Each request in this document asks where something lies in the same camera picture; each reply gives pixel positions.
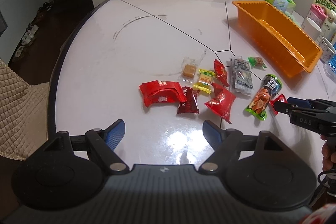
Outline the person's right hand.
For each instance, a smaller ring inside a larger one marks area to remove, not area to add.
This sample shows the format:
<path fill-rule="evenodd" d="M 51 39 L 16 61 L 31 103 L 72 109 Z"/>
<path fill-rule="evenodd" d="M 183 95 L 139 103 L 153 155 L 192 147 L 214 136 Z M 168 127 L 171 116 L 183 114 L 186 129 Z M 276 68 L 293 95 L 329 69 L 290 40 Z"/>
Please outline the person's right hand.
<path fill-rule="evenodd" d="M 325 143 L 322 147 L 322 155 L 322 170 L 331 170 L 333 168 L 333 165 L 336 163 L 336 153 L 331 150 L 327 143 Z"/>

